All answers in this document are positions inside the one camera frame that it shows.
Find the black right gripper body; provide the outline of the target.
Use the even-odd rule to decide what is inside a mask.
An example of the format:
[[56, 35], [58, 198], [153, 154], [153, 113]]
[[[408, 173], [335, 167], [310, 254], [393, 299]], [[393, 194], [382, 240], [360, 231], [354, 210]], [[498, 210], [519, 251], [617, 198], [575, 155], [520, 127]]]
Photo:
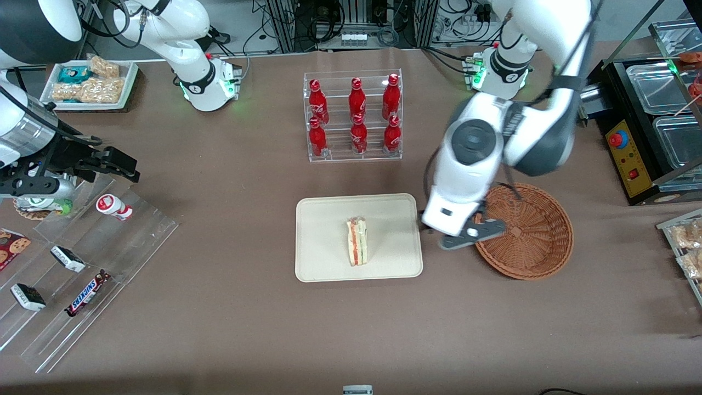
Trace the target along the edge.
[[77, 177], [95, 180], [98, 173], [112, 173], [112, 168], [102, 161], [103, 151], [93, 146], [54, 137], [48, 145], [33, 156], [35, 177]]

